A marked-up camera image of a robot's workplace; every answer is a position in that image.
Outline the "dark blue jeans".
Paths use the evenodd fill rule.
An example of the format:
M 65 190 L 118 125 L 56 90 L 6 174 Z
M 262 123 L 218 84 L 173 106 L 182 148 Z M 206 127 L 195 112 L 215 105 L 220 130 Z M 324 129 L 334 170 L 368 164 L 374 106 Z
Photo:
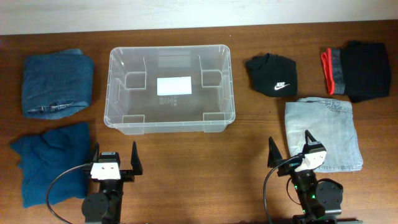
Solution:
M 24 60 L 22 111 L 26 118 L 62 119 L 91 105 L 93 60 L 80 49 Z

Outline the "dark blue teal cloth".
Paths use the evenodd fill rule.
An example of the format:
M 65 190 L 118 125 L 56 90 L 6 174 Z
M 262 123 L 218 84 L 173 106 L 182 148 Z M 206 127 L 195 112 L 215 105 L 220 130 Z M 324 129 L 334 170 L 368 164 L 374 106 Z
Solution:
M 51 129 L 42 134 L 23 136 L 11 144 L 21 156 L 23 172 L 23 206 L 29 208 L 49 202 L 52 205 L 66 199 L 84 198 L 88 193 L 86 175 L 79 170 L 55 178 L 73 167 L 83 165 L 90 155 L 90 129 L 86 122 Z

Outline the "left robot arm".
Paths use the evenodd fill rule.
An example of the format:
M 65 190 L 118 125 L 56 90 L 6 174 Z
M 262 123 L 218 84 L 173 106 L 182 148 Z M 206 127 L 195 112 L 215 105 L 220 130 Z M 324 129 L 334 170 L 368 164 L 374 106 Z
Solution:
M 122 170 L 118 152 L 100 152 L 100 145 L 95 144 L 92 160 L 83 171 L 90 180 L 99 184 L 99 190 L 89 194 L 82 203 L 85 223 L 121 222 L 124 183 L 134 182 L 135 176 L 143 174 L 135 142 L 132 144 L 130 164 L 130 169 Z

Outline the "clear plastic storage container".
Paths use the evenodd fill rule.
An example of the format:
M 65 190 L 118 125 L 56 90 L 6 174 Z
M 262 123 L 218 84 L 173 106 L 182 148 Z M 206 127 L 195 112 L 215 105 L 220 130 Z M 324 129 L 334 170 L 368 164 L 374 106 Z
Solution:
M 157 95 L 157 79 L 191 77 L 192 94 Z M 104 123 L 125 135 L 220 133 L 236 118 L 227 45 L 116 47 Z

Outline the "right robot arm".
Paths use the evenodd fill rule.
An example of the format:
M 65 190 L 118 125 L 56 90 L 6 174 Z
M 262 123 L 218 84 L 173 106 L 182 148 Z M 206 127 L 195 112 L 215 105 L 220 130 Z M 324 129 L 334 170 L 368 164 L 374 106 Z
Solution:
M 268 220 L 271 220 L 266 200 L 269 177 L 277 172 L 279 177 L 289 176 L 293 183 L 303 213 L 292 217 L 292 223 L 336 223 L 342 213 L 343 186 L 331 179 L 318 180 L 314 170 L 323 165 L 326 148 L 310 131 L 305 131 L 302 152 L 283 159 L 274 140 L 269 138 L 267 166 L 271 171 L 263 183 L 263 201 Z

